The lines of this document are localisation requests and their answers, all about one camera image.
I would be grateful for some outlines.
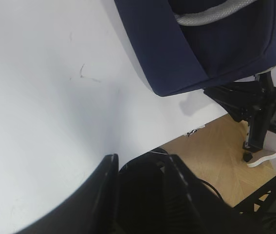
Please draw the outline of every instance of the backpack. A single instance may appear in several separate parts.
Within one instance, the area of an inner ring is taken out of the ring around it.
[[[170,96],[276,66],[276,0],[115,0],[153,91]]]

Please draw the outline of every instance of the black metal frame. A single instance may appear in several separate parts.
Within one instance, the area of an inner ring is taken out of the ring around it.
[[[266,217],[276,216],[276,176],[257,189],[234,207],[246,216],[263,220]]]
[[[248,122],[245,150],[252,153],[262,150],[267,131],[276,133],[276,87],[271,72],[257,75],[251,82],[206,88],[204,93],[219,103],[234,121]]]

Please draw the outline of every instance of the navy blue bag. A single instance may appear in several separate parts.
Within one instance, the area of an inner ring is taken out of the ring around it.
[[[187,19],[188,14],[196,16],[193,13],[204,11],[207,14],[216,9],[213,7],[230,1],[251,3],[222,19],[198,26],[184,26],[177,21]],[[115,0],[115,3],[145,76],[157,95],[223,85],[276,66],[276,0]]]

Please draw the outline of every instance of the parquet floor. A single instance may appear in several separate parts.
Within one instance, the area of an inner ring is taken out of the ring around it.
[[[276,175],[269,161],[254,168],[242,161],[245,136],[245,123],[225,115],[162,147],[179,155],[197,177],[211,183],[229,205],[235,206]]]

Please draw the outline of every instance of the scratch mark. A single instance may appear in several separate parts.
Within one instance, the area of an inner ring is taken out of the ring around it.
[[[84,66],[85,66],[85,64],[83,64],[83,65],[81,66],[80,70],[79,70],[80,78],[86,78],[86,79],[90,79],[90,80],[92,80],[92,81],[94,81],[94,82],[101,83],[101,81],[98,80],[98,79],[83,76],[83,75],[82,75],[82,72],[83,72]]]
[[[72,42],[72,38],[73,38],[73,33],[70,32],[70,35],[69,35],[70,42]]]

